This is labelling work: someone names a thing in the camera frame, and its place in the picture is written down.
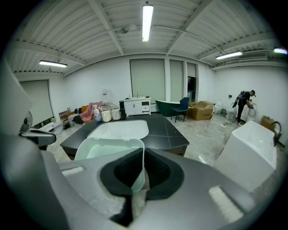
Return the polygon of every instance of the freestanding bathtub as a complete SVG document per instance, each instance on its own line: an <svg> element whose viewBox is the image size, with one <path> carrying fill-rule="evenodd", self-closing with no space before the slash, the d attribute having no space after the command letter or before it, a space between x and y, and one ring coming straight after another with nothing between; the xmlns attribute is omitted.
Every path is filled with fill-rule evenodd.
<svg viewBox="0 0 288 230"><path fill-rule="evenodd" d="M165 117L173 117L179 115L176 111L172 110L173 108L180 107L180 102L166 102L155 100L159 108L160 113Z"/></svg>
<svg viewBox="0 0 288 230"><path fill-rule="evenodd" d="M215 167L252 192L276 169L274 133L254 121L234 130Z"/></svg>

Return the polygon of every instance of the faucet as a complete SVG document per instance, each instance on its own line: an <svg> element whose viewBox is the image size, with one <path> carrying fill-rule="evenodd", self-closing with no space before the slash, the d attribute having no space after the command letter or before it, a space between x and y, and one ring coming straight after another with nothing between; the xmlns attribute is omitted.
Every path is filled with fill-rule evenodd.
<svg viewBox="0 0 288 230"><path fill-rule="evenodd" d="M275 135L273 137L274 146L276 146L276 144L278 143L278 141L279 141L279 139L281 137L281 125L280 125L280 123L278 121L274 121L271 125L274 125L275 123L277 123L279 125L280 130L279 130L278 134L275 132Z"/></svg>

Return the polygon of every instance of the fan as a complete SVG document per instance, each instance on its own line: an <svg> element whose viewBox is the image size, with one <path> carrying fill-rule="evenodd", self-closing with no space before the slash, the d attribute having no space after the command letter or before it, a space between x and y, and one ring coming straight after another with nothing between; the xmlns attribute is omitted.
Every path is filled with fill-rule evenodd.
<svg viewBox="0 0 288 230"><path fill-rule="evenodd" d="M31 128L32 121L33 121L32 114L31 114L31 112L28 112L28 114L25 117L23 124L21 126L20 133L23 133L23 132L27 131L29 128Z"/></svg>

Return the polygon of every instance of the ceiling light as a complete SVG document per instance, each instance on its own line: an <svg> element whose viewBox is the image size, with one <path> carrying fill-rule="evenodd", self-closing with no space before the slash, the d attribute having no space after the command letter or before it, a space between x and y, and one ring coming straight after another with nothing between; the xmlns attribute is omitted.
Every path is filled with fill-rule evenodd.
<svg viewBox="0 0 288 230"><path fill-rule="evenodd" d="M287 50L285 50L285 49L280 49L280 48L275 48L275 49L274 49L274 53L284 53L284 54L287 54Z"/></svg>
<svg viewBox="0 0 288 230"><path fill-rule="evenodd" d="M153 15L153 6L144 5L143 6L143 24L142 24L142 41L149 41L149 33L151 28L151 21Z"/></svg>
<svg viewBox="0 0 288 230"><path fill-rule="evenodd" d="M58 63L58 62L51 62L51 61L44 61L44 60L41 60L39 62L39 65L46 65L46 66L57 66L57 67L67 67L66 64L63 64L63 63Z"/></svg>
<svg viewBox="0 0 288 230"><path fill-rule="evenodd" d="M242 55L242 52L235 52L235 53L229 53L229 54L224 54L224 55L218 56L218 57L216 57L216 59L221 60L221 59L240 56L240 55Z"/></svg>

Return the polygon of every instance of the man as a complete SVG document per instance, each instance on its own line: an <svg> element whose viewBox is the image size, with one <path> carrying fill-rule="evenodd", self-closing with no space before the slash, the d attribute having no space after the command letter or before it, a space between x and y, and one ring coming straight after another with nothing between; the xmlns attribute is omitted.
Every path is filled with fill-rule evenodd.
<svg viewBox="0 0 288 230"><path fill-rule="evenodd" d="M242 114L244 106L247 105L249 108L253 108L253 106L251 105L249 100L250 100L250 97L253 97L254 95L255 95L254 90L251 90L250 92L247 91L243 94L242 98L239 99L239 101L238 101L238 116L237 116L237 122L239 125L241 125L240 124L241 114Z"/></svg>

